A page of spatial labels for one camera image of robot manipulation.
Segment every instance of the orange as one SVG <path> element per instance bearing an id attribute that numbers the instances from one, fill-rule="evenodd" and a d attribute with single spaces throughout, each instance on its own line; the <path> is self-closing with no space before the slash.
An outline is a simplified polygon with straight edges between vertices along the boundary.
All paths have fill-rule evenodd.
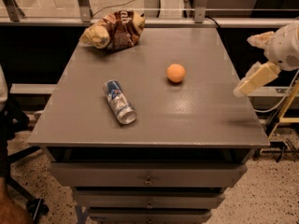
<path id="1" fill-rule="evenodd" d="M 185 78 L 186 70 L 181 64 L 173 63 L 167 67 L 166 74 L 172 82 L 179 83 Z"/>

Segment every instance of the white robot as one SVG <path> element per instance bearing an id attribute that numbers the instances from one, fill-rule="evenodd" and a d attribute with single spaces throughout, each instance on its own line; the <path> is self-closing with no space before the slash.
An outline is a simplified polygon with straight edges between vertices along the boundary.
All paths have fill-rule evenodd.
<path id="1" fill-rule="evenodd" d="M 255 63 L 234 89 L 236 97 L 251 92 L 278 78 L 281 70 L 299 68 L 299 21 L 279 28 L 275 33 L 267 32 L 248 38 L 253 46 L 264 49 L 267 63 Z"/>

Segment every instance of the office chair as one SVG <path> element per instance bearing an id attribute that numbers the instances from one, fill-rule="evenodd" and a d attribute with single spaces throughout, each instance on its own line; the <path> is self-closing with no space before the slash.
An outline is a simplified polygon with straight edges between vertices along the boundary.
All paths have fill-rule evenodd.
<path id="1" fill-rule="evenodd" d="M 5 110 L 7 112 L 7 139 L 11 140 L 15 136 L 14 133 L 28 129 L 29 118 L 22 112 L 20 104 L 11 94 L 8 95 Z M 39 149 L 39 147 L 28 147 L 11 154 L 8 156 L 9 163 L 11 164 L 15 161 L 19 161 L 20 159 L 37 152 Z M 27 200 L 26 210 L 32 216 L 34 223 L 38 222 L 38 218 L 41 214 L 46 215 L 49 212 L 49 208 L 44 204 L 43 199 L 36 198 L 11 176 L 7 178 L 7 184 L 18 191 L 19 194 Z"/>

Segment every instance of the drawer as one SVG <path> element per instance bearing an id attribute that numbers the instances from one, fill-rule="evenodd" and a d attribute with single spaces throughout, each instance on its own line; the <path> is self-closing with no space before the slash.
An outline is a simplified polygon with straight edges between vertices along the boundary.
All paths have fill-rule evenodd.
<path id="1" fill-rule="evenodd" d="M 70 187 L 232 187 L 244 164 L 53 163 L 50 172 Z"/>
<path id="2" fill-rule="evenodd" d="M 214 209 L 224 200 L 221 193 L 184 190 L 74 190 L 77 203 L 85 207 Z"/>
<path id="3" fill-rule="evenodd" d="M 172 211 L 172 210 L 106 210 L 90 209 L 89 217 L 101 223 L 136 222 L 145 224 L 156 223 L 204 223 L 211 217 L 207 211 Z"/>

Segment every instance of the blue and silver can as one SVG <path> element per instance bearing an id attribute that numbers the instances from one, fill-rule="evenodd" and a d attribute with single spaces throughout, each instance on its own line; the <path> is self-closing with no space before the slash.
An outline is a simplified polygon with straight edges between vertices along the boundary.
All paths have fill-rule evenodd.
<path id="1" fill-rule="evenodd" d="M 106 82 L 103 90 L 119 123 L 129 124 L 136 119 L 135 109 L 124 96 L 118 81 L 110 80 Z"/>

